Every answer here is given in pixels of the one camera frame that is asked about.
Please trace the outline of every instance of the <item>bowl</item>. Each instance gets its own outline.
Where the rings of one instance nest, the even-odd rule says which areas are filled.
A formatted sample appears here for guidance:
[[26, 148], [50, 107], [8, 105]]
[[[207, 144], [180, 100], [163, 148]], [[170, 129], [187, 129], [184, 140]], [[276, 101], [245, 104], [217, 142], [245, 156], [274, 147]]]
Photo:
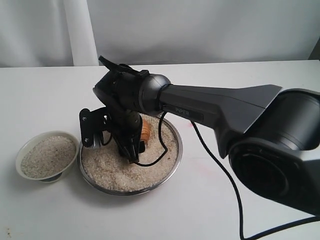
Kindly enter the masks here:
[[181, 140], [181, 137], [178, 133], [178, 130], [166, 119], [163, 119], [163, 122], [171, 129], [171, 131], [173, 132], [174, 134], [174, 137], [175, 137], [175, 140], [177, 141], [177, 147], [178, 147], [178, 154], [177, 154], [177, 157], [176, 157], [176, 161], [175, 161], [175, 164], [173, 166], [173, 168], [171, 169], [171, 171], [167, 174], [167, 176], [165, 178], [163, 178], [160, 182], [152, 185], [152, 186], [149, 186], [149, 187], [146, 187], [146, 188], [143, 188], [143, 189], [140, 189], [140, 190], [136, 190], [136, 191], [115, 191], [115, 190], [110, 190], [110, 189], [106, 189], [106, 188], [103, 188], [99, 185], [97, 185], [95, 183], [94, 180], [92, 180], [88, 174], [86, 173], [85, 169], [84, 169], [84, 166], [82, 164], [82, 159], [81, 159], [81, 152], [82, 152], [82, 149], [83, 149], [83, 145], [82, 143], [80, 143], [79, 145], [79, 154], [78, 154], [78, 157], [77, 157], [77, 165], [78, 165], [78, 168], [80, 169], [80, 172], [84, 178], [84, 180], [89, 184], [91, 185], [92, 187], [94, 187], [95, 189], [105, 193], [105, 194], [110, 194], [110, 195], [117, 195], [117, 196], [132, 196], [132, 195], [140, 195], [140, 194], [144, 194], [144, 193], [147, 193], [151, 190], [154, 190], [156, 188], [158, 188], [159, 186], [161, 186], [162, 184], [164, 184], [177, 170], [180, 162], [181, 162], [181, 158], [182, 158], [182, 153], [183, 153], [183, 144], [182, 144], [182, 140]]
[[[55, 137], [55, 136], [61, 136], [61, 137], [68, 138], [74, 143], [75, 154], [74, 154], [74, 157], [71, 160], [71, 162], [64, 169], [62, 169], [61, 171], [56, 172], [55, 174], [50, 175], [50, 176], [46, 176], [46, 177], [42, 177], [42, 178], [34, 178], [34, 177], [29, 177], [26, 174], [24, 174], [24, 172], [22, 171], [21, 164], [22, 164], [22, 161], [23, 161], [24, 157], [26, 156], [26, 154], [28, 154], [42, 140], [45, 140], [49, 137]], [[44, 132], [44, 133], [41, 133], [41, 134], [35, 136], [34, 138], [30, 139], [20, 149], [20, 151], [18, 152], [18, 155], [16, 157], [16, 160], [15, 160], [15, 168], [16, 168], [16, 171], [18, 172], [18, 174], [25, 179], [39, 181], [42, 183], [53, 183], [53, 182], [60, 180], [61, 178], [63, 178], [64, 176], [66, 176], [70, 172], [73, 164], [75, 163], [78, 152], [79, 152], [79, 142], [78, 142], [77, 138], [75, 136], [73, 136], [72, 134], [65, 132], [65, 131]]]

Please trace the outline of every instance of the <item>bowl rim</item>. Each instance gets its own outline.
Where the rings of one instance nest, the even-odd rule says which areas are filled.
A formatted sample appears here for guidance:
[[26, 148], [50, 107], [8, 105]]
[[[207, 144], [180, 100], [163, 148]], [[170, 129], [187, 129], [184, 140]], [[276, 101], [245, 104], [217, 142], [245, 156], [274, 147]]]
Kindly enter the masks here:
[[[71, 162], [66, 167], [64, 167], [62, 170], [60, 170], [59, 172], [56, 172], [56, 173], [54, 173], [53, 175], [50, 175], [50, 176], [40, 177], [40, 178], [34, 178], [34, 177], [27, 176], [22, 171], [21, 164], [22, 164], [22, 161], [23, 161], [23, 158], [25, 157], [25, 155], [28, 154], [33, 147], [29, 151], [27, 151], [25, 154], [23, 154], [23, 151], [25, 150], [25, 148], [27, 148], [30, 144], [34, 144], [34, 146], [36, 146], [38, 143], [40, 143], [42, 140], [44, 140], [45, 137], [49, 138], [49, 137], [54, 137], [54, 136], [66, 137], [66, 138], [70, 139], [74, 143], [75, 153], [74, 153], [74, 156], [73, 156]], [[55, 176], [57, 176], [59, 174], [62, 174], [65, 170], [67, 170], [69, 167], [71, 167], [72, 164], [75, 162], [75, 160], [76, 160], [76, 158], [78, 156], [78, 153], [79, 153], [79, 141], [74, 135], [72, 135], [69, 132], [60, 131], [60, 130], [46, 131], [46, 132], [43, 132], [43, 133], [40, 133], [40, 134], [34, 136], [33, 138], [28, 140], [20, 148], [20, 150], [19, 150], [19, 152], [18, 152], [18, 154], [16, 156], [16, 159], [15, 159], [15, 169], [18, 172], [18, 174], [21, 177], [25, 178], [25, 179], [34, 180], [34, 181], [47, 180], [47, 179], [53, 178], [53, 177], [55, 177]]]
[[182, 159], [182, 154], [183, 154], [183, 143], [182, 143], [182, 139], [181, 136], [178, 132], [178, 130], [173, 126], [173, 124], [168, 121], [167, 119], [163, 119], [163, 122], [173, 131], [173, 135], [175, 140], [178, 143], [178, 154], [176, 157], [176, 161], [171, 169], [171, 171], [158, 183], [149, 186], [149, 187], [145, 187], [143, 189], [140, 190], [136, 190], [136, 191], [115, 191], [115, 190], [110, 190], [110, 189], [106, 189], [104, 187], [99, 186], [98, 184], [95, 183], [95, 181], [93, 179], [91, 179], [88, 174], [86, 173], [84, 166], [82, 164], [82, 160], [81, 160], [81, 152], [82, 152], [82, 142], [80, 142], [79, 144], [79, 153], [78, 153], [78, 157], [77, 157], [77, 165], [78, 168], [84, 178], [84, 180], [93, 188], [95, 188], [96, 190], [99, 190], [105, 194], [110, 194], [110, 195], [116, 195], [116, 196], [133, 196], [133, 195], [140, 195], [140, 194], [144, 194], [147, 193], [151, 190], [156, 189], [157, 187], [160, 187], [162, 184], [164, 184], [169, 178], [172, 177], [172, 175], [176, 172], [176, 170], [178, 169], [181, 159]]

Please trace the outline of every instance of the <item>uncooked rice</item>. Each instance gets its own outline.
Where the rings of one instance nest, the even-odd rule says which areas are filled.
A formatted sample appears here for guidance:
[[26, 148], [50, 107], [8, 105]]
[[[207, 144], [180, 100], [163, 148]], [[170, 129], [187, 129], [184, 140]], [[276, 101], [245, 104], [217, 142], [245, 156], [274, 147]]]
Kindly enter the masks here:
[[[145, 152], [139, 155], [139, 162], [149, 164], [155, 161], [164, 151], [158, 138], [159, 119], [142, 116], [150, 123], [151, 133]], [[168, 125], [162, 123], [162, 139], [168, 147], [168, 152], [155, 165], [143, 167], [121, 157], [117, 144], [112, 140], [109, 145], [98, 148], [82, 148], [81, 161], [89, 178], [98, 186], [118, 192], [133, 192], [142, 190], [159, 183], [173, 169], [178, 157], [178, 143], [174, 132]], [[109, 133], [104, 132], [104, 139]]]
[[39, 142], [22, 162], [22, 172], [30, 178], [40, 179], [62, 171], [75, 157], [76, 146], [64, 136], [51, 136]]

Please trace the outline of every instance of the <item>robotic arm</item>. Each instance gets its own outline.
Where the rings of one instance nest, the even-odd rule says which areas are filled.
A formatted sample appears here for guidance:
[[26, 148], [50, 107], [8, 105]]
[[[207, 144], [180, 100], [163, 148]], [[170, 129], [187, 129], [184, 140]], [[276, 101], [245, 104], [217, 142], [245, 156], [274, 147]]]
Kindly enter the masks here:
[[276, 85], [239, 89], [173, 85], [160, 74], [136, 71], [102, 56], [109, 72], [93, 91], [106, 106], [80, 112], [81, 140], [104, 145], [111, 132], [130, 163], [145, 150], [139, 113], [169, 112], [215, 131], [221, 158], [261, 197], [320, 216], [320, 94], [281, 92]]

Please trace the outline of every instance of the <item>white wall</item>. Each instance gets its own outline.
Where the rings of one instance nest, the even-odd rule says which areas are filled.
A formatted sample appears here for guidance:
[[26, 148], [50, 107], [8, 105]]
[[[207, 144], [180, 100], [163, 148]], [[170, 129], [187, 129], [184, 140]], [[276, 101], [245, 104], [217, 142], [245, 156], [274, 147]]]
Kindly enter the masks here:
[[[320, 36], [320, 0], [87, 4], [97, 53], [118, 63], [303, 60]], [[0, 67], [70, 66], [72, 57], [63, 0], [0, 0]]]

